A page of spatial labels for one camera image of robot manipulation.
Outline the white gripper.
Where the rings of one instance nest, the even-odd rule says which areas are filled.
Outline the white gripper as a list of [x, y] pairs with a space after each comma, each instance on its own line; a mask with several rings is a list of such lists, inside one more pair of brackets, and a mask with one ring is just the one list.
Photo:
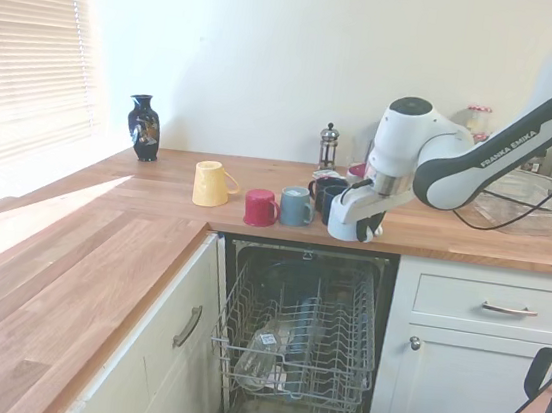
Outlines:
[[356, 224], [358, 242], [372, 240], [372, 230], [378, 230], [386, 211], [402, 206], [413, 199], [413, 191], [384, 197], [368, 186], [349, 188], [339, 198], [338, 216], [361, 219]]

